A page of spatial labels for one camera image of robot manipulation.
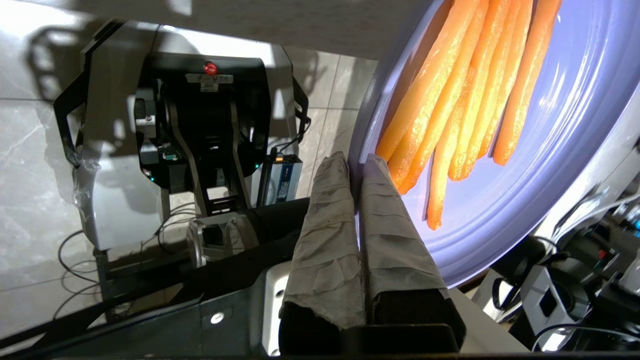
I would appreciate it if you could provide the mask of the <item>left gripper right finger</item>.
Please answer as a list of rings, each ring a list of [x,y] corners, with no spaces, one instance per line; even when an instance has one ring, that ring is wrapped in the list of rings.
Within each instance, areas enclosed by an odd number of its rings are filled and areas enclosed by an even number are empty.
[[[366,157],[362,171],[359,235],[371,324],[466,328],[386,162],[373,153]]]

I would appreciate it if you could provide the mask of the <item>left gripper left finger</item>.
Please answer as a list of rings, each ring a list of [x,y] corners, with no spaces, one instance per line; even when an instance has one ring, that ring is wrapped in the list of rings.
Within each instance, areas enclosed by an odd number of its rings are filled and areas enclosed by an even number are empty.
[[[349,175],[343,152],[317,168],[279,310],[282,354],[338,354],[342,333],[366,323]]]

